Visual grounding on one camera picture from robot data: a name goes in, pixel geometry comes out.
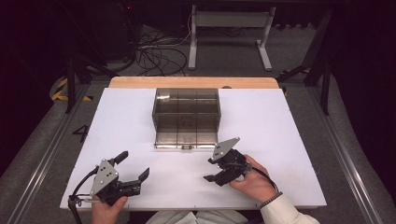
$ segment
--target white sleeve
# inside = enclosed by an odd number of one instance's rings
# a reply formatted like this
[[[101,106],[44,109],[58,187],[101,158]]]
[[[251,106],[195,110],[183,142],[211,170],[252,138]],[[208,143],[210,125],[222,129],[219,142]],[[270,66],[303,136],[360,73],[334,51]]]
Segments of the white sleeve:
[[[313,217],[297,211],[294,205],[283,194],[265,205],[260,211],[262,212],[262,218],[265,224],[319,223]]]

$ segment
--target electrical wire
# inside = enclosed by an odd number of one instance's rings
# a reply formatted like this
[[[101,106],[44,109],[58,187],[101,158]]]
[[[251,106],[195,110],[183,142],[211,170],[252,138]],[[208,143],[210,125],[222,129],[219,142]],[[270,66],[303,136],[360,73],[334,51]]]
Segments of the electrical wire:
[[[81,182],[79,182],[79,184],[76,186],[75,190],[73,191],[72,196],[75,197],[77,196],[77,192],[79,190],[79,188],[81,188],[81,186],[85,183],[85,181],[87,181],[88,178],[90,178],[92,175],[95,175],[98,173],[98,169],[99,167],[95,167],[95,169],[93,169],[92,171],[90,171],[82,180]]]
[[[172,37],[160,31],[142,34],[137,48],[136,64],[144,71],[137,76],[165,77],[179,72],[186,76],[183,69],[187,65],[187,56],[182,51],[169,47],[186,42],[189,36],[190,32],[183,39]],[[177,63],[166,56],[170,54],[180,55],[183,58],[182,63]]]
[[[268,182],[270,182],[270,184],[274,187],[274,189],[279,192],[279,190],[277,189],[277,185],[275,184],[275,182],[263,171],[259,170],[256,167],[251,167],[252,170],[256,171],[257,173],[261,174],[262,176],[264,176],[265,178],[267,178]]]

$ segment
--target gray floor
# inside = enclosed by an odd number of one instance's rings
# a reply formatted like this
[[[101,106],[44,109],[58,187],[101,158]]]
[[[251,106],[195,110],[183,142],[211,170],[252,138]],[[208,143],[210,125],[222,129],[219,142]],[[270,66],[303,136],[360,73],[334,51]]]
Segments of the gray floor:
[[[261,31],[244,30],[240,36],[235,38],[224,37],[215,32],[203,32],[199,35],[196,69],[194,71],[185,69],[185,72],[187,76],[200,77],[277,77],[280,71],[294,68],[302,62],[314,33],[315,30],[310,27],[305,29],[286,28],[283,31],[272,29],[267,43],[267,51],[273,71],[265,72],[259,52],[254,45],[254,41],[260,36]],[[189,53],[188,43],[175,48],[183,51],[186,55]],[[174,61],[181,62],[183,60],[176,54],[168,56]],[[120,74],[133,76],[141,71],[134,64]],[[345,175],[345,170],[336,156],[329,132],[316,108],[316,99],[312,97],[311,93],[319,91],[320,86],[308,89],[302,82],[303,78],[304,75],[299,75],[281,85],[287,87],[288,96],[286,99],[290,111],[317,171],[318,180],[328,205],[302,211],[317,218],[320,223],[366,223],[364,214]],[[79,103],[76,113],[64,133],[62,142],[56,148],[53,162],[48,171],[43,174],[45,178],[42,183],[37,183],[40,186],[39,189],[33,192],[31,203],[26,205],[25,212],[21,213],[21,218],[18,219],[20,223],[74,223],[71,213],[59,208],[67,179],[82,148],[80,136],[74,135],[72,132],[84,124],[91,124],[102,91],[108,83],[107,77],[93,77],[92,84],[85,92],[85,95],[93,96],[93,101]],[[14,162],[1,177],[0,223],[7,223],[34,175],[36,167],[49,146],[53,144],[51,140],[64,119],[66,105],[65,101],[55,102]],[[377,213],[383,223],[396,223],[396,208],[362,153],[333,78],[329,110],[335,132],[347,149]],[[81,213],[81,217],[83,223],[89,223],[91,220],[90,213]],[[125,223],[127,219],[128,213],[122,213],[119,223]]]

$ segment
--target hand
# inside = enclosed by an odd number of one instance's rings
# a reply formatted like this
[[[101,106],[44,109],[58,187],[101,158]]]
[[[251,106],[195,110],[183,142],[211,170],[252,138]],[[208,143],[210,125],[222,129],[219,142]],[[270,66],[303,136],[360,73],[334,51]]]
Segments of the hand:
[[[93,196],[94,200],[100,200],[98,196]],[[120,197],[113,206],[107,203],[93,203],[92,204],[92,224],[115,224],[117,216],[122,207],[128,201],[128,197]]]
[[[256,167],[257,169],[265,172],[268,175],[267,170],[262,165],[260,165],[248,155],[245,155],[245,157],[247,158],[247,162],[250,163],[253,167]],[[238,189],[244,192],[248,197],[260,203],[264,203],[265,201],[271,199],[277,194],[276,190],[270,184],[268,179],[260,175],[255,170],[247,173],[245,179],[242,181],[231,181],[230,186],[234,189]]]

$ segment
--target cable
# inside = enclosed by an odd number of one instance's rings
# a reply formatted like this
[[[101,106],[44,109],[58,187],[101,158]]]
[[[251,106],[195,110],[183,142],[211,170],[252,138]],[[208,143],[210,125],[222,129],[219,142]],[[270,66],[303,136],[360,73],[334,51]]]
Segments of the cable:
[[[276,189],[277,192],[279,192],[279,190],[277,189],[277,185],[275,184],[275,182],[263,171],[257,169],[256,167],[251,167],[252,170],[256,171],[257,173],[261,174],[262,176],[264,176],[265,178],[267,178],[267,180],[270,182],[270,184],[274,187],[274,189]]]
[[[81,204],[81,199],[78,196],[86,196],[87,194],[77,194],[79,188],[87,181],[88,178],[90,178],[92,175],[95,175],[98,173],[99,166],[96,166],[95,169],[90,171],[82,180],[79,182],[79,184],[76,186],[75,190],[73,191],[72,195],[69,195],[69,200],[67,201],[68,207],[70,211],[73,214],[73,217],[76,221],[77,224],[82,224],[81,218],[79,217],[76,204]]]
[[[138,74],[138,76],[148,76],[148,77],[165,77],[169,75],[173,75],[175,73],[182,72],[184,76],[186,76],[183,68],[187,65],[187,56],[178,49],[171,49],[167,47],[173,47],[182,44],[187,40],[190,36],[190,33],[187,36],[180,40],[180,38],[175,38],[170,35],[164,34],[160,31],[152,31],[148,33],[144,33],[139,38],[139,45],[137,48],[137,56],[136,56],[136,64],[144,69],[143,72]],[[172,53],[176,53],[183,57],[182,64],[176,63],[172,61],[165,55],[170,55]],[[170,65],[174,65],[177,68],[169,69]],[[149,74],[153,70],[158,71],[157,74]]]

